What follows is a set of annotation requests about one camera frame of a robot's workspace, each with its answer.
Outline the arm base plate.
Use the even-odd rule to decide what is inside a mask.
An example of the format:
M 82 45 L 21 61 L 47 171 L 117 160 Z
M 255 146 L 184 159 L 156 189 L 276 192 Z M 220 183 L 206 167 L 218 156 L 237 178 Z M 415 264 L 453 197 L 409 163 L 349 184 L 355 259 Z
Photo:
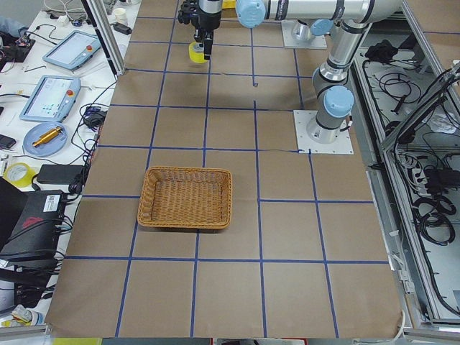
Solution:
M 317 111 L 294 110 L 297 151 L 305 154 L 352 155 L 353 146 L 344 119 L 338 129 L 324 129 L 316 121 Z
M 286 48 L 325 50 L 327 48 L 325 33 L 332 25 L 328 19 L 310 21 L 282 21 L 283 42 Z

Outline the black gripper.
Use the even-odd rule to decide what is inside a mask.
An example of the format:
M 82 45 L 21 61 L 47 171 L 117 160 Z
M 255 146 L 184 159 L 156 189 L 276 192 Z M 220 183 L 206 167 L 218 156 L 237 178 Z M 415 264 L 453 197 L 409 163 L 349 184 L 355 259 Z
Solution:
M 186 0 L 178 10 L 178 21 L 181 24 L 192 24 L 195 27 L 194 40 L 203 43 L 204 60 L 210 60 L 213 47 L 213 30 L 221 22 L 221 2 L 218 0 Z

